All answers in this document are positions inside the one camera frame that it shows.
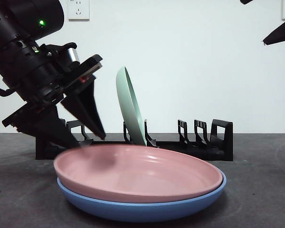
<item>black robotic arm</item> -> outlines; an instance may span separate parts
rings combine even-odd
[[[243,4],[247,4],[251,2],[252,0],[240,0]],[[270,45],[275,44],[279,42],[285,41],[285,22],[275,29],[273,32],[271,32],[264,40],[264,44]]]
[[[102,58],[94,55],[79,63],[76,44],[41,45],[36,40],[62,28],[59,0],[0,0],[0,74],[13,92],[27,103],[2,121],[19,132],[66,148],[78,143],[60,121],[61,104],[100,138],[105,132],[94,101],[93,73]]]

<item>dish rack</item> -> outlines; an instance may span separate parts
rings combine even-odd
[[[85,132],[85,126],[78,120],[66,122],[61,119],[66,128],[71,132],[72,128],[81,127],[81,134],[84,137],[79,144],[95,145],[95,144],[134,144],[127,134],[127,127],[123,123],[124,141],[96,141],[91,139]],[[211,125],[210,139],[207,135],[207,123],[194,120],[195,141],[188,138],[187,122],[178,120],[179,141],[157,141],[153,139],[147,128],[147,120],[144,121],[144,133],[147,140],[147,146],[158,147],[162,149],[172,150],[185,153],[206,161],[233,161],[233,123],[214,119]],[[225,129],[223,137],[218,136],[218,127]],[[198,133],[198,128],[203,130],[202,136]],[[66,150],[65,148],[45,141],[42,138],[36,138],[36,160],[54,159],[59,153]]]

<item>plate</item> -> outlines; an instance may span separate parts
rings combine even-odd
[[[215,202],[221,195],[227,179],[214,191],[192,199],[166,203],[120,203],[93,199],[67,189],[57,178],[66,198],[77,208],[101,217],[122,222],[162,222],[180,219],[197,213]]]
[[[129,135],[137,145],[147,145],[144,135],[144,121],[139,109],[130,76],[122,67],[116,76],[116,89],[120,110],[127,126]]]
[[[99,200],[156,203],[191,199],[223,180],[212,164],[175,151],[128,144],[77,148],[57,156],[68,189]]]

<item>gray table surface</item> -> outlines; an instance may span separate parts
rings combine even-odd
[[[151,224],[80,211],[57,186],[53,161],[36,161],[34,153],[34,138],[0,134],[0,228],[285,228],[285,134],[235,134],[234,161],[211,162],[228,179],[220,198],[195,215]]]

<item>mint green plate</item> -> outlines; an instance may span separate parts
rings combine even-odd
[[[120,110],[129,135],[137,145],[147,145],[144,137],[144,122],[136,100],[129,73],[122,67],[116,76],[116,89]]]

